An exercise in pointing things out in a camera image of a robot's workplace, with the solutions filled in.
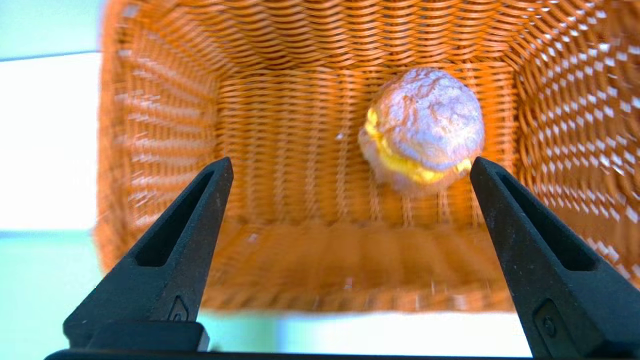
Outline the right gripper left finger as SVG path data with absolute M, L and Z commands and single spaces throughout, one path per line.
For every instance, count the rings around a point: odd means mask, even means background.
M 208 164 L 62 324 L 71 349 L 205 351 L 197 321 L 233 184 Z

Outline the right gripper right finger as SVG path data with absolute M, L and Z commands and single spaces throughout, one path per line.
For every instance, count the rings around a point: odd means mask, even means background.
M 640 294 L 512 174 L 470 180 L 535 358 L 638 358 Z

